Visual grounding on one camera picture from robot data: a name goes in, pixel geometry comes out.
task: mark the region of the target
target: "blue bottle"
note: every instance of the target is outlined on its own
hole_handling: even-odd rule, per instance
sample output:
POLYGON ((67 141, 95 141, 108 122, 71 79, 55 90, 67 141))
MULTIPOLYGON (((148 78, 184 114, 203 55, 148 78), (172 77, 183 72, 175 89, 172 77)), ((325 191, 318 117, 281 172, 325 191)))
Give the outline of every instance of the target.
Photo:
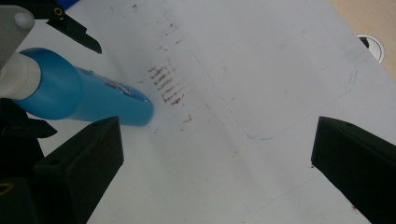
POLYGON ((14 102, 42 119, 97 121, 119 116, 120 123, 143 126, 153 114, 153 105, 142 92, 75 67, 48 49, 26 49, 41 72, 38 88, 14 102))

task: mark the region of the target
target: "bottle cap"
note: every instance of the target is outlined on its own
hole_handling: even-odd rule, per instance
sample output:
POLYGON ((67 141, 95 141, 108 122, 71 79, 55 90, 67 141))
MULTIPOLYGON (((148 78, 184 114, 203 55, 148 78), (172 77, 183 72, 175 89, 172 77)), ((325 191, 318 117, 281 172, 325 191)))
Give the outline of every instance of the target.
POLYGON ((14 53, 0 71, 0 97, 22 100, 32 95, 40 83, 38 63, 14 53))

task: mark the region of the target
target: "bottle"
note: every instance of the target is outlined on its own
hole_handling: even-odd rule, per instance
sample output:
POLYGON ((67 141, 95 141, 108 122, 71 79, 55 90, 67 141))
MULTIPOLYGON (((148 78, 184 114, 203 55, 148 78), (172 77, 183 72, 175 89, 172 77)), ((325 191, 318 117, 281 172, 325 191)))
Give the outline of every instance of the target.
POLYGON ((75 67, 48 49, 15 53, 1 70, 0 97, 42 119, 119 116, 120 124, 143 126, 153 114, 142 92, 75 67))

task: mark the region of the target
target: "white table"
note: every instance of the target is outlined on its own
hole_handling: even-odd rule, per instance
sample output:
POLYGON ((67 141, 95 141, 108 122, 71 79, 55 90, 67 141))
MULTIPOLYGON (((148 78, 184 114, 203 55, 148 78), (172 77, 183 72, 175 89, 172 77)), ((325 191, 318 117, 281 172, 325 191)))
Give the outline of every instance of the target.
MULTIPOLYGON (((99 223, 368 223, 311 168, 318 116, 396 143, 396 87, 325 0, 81 0, 103 54, 38 22, 44 47, 155 104, 122 126, 125 163, 99 223)), ((48 154, 86 126, 51 121, 48 154)))

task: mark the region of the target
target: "wooden floor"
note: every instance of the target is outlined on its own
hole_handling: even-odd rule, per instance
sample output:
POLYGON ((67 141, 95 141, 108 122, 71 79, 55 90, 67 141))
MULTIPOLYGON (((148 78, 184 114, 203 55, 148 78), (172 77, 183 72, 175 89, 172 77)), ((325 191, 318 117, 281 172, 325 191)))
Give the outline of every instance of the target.
POLYGON ((329 0, 357 35, 377 38, 385 49, 382 65, 396 80, 396 1, 329 0))

